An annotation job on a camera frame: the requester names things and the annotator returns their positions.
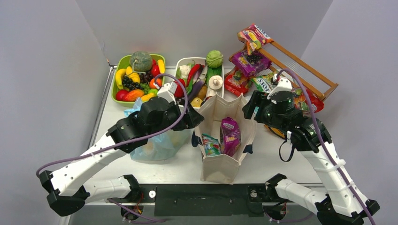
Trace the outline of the light blue plastic bag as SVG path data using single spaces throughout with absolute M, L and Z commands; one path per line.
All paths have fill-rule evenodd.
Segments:
M 169 130 L 148 139 L 146 145 L 136 148 L 130 153 L 130 158 L 137 162 L 151 163 L 174 157 L 188 142 L 190 130 Z

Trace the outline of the large purple snack bag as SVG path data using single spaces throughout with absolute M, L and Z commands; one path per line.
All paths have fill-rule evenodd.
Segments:
M 239 124 L 231 117 L 222 119 L 220 125 L 220 145 L 222 154 L 233 157 L 241 145 Z

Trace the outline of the teal snack bag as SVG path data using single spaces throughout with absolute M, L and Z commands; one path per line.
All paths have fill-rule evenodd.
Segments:
M 221 147 L 218 139 L 210 135 L 203 134 L 202 143 L 205 151 L 205 156 L 210 157 L 221 154 Z

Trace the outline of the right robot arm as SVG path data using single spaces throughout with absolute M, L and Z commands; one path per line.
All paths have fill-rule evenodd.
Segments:
M 324 124 L 294 106 L 292 92 L 268 94 L 256 90 L 243 113 L 246 119 L 281 131 L 285 142 L 310 163 L 325 188 L 316 191 L 279 173 L 265 183 L 269 200 L 294 202 L 315 214 L 323 225 L 361 225 L 364 218 L 380 209 L 379 203 L 362 194 L 349 176 Z

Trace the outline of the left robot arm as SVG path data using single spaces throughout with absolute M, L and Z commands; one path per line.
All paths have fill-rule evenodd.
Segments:
M 42 171 L 39 180 L 48 192 L 47 202 L 59 216 L 71 215 L 87 203 L 112 199 L 133 202 L 141 196 L 137 179 L 123 175 L 111 180 L 93 177 L 113 161 L 147 144 L 148 140 L 168 130 L 182 131 L 198 126 L 204 117 L 191 105 L 180 109 L 175 102 L 151 98 L 138 111 L 120 119 L 88 154 L 76 157 L 56 170 Z

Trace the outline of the orange candy bag lower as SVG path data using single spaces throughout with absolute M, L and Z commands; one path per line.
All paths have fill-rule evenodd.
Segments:
M 273 127 L 269 127 L 267 125 L 264 125 L 264 127 L 271 132 L 272 134 L 278 136 L 281 139 L 286 139 L 285 134 L 283 132 L 281 132 L 279 129 L 273 128 Z

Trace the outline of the orange candy bag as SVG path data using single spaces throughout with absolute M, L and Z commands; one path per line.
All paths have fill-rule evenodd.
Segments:
M 264 125 L 264 127 L 271 132 L 272 134 L 278 136 L 281 139 L 286 139 L 285 134 L 283 132 L 281 132 L 279 129 L 273 128 L 273 127 L 269 127 L 267 125 Z
M 248 55 L 273 42 L 273 39 L 254 23 L 238 32 L 237 37 L 245 44 Z

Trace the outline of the red snack bag left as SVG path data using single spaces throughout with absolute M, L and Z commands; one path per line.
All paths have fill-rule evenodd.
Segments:
M 239 97 L 249 91 L 248 77 L 234 67 L 225 75 L 225 89 Z

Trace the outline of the top orange candy bag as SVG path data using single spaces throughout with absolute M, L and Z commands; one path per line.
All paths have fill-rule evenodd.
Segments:
M 254 23 L 238 32 L 237 37 L 245 44 L 248 55 L 273 42 L 273 39 Z

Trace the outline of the red orange mango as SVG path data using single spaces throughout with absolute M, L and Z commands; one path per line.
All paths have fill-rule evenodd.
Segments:
M 128 93 L 126 93 L 122 97 L 122 101 L 135 102 L 137 100 L 137 98 L 140 98 L 144 95 L 145 95 L 145 92 L 143 90 L 140 90 L 140 89 L 132 90 L 132 91 L 129 91 Z

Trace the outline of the red bell pepper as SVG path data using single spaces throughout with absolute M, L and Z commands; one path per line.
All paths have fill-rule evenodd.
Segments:
M 184 96 L 183 90 L 185 90 L 186 84 L 185 84 L 185 80 L 183 78 L 179 78 L 178 80 L 183 85 L 183 87 L 181 87 L 178 84 L 178 82 L 174 81 L 174 83 L 176 84 L 176 91 L 174 92 L 174 96 L 176 98 L 182 98 Z

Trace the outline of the green fruit tray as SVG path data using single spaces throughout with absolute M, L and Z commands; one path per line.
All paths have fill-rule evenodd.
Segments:
M 119 91 L 119 89 L 117 88 L 117 85 L 116 85 L 116 82 L 115 82 L 115 75 L 116 75 L 116 72 L 118 70 L 126 69 L 130 65 L 130 57 L 131 57 L 131 55 L 126 55 L 126 56 L 122 57 L 119 60 L 119 63 L 117 64 L 117 67 L 114 68 L 114 73 L 115 74 L 113 76 L 112 84 L 111 84 L 110 91 L 109 91 L 110 96 L 111 96 L 111 98 L 112 98 L 112 100 L 114 102 L 116 102 L 117 104 L 119 104 L 119 105 L 121 105 L 123 107 L 128 107 L 128 108 L 133 107 L 134 102 L 124 102 L 124 101 L 116 100 L 116 94 Z

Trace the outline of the green melon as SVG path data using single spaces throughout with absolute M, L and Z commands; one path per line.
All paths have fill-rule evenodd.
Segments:
M 136 51 L 130 57 L 130 65 L 133 71 L 147 72 L 152 68 L 152 57 L 146 51 Z

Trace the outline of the red chili pepper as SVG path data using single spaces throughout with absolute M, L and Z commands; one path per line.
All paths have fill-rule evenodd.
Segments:
M 189 74 L 188 74 L 188 76 L 187 76 L 187 80 L 186 80 L 186 86 L 187 86 L 187 87 L 189 86 L 189 83 L 190 83 L 191 80 L 193 79 L 193 77 L 194 77 L 194 75 L 196 74 L 196 72 L 197 72 L 201 67 L 202 67 L 201 64 L 195 64 L 195 65 L 191 68 L 191 70 L 190 70 L 190 72 L 189 72 Z

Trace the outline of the white mushroom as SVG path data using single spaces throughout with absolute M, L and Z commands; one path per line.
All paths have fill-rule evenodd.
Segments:
M 219 75 L 210 77 L 208 86 L 212 90 L 219 90 L 223 86 L 223 78 Z

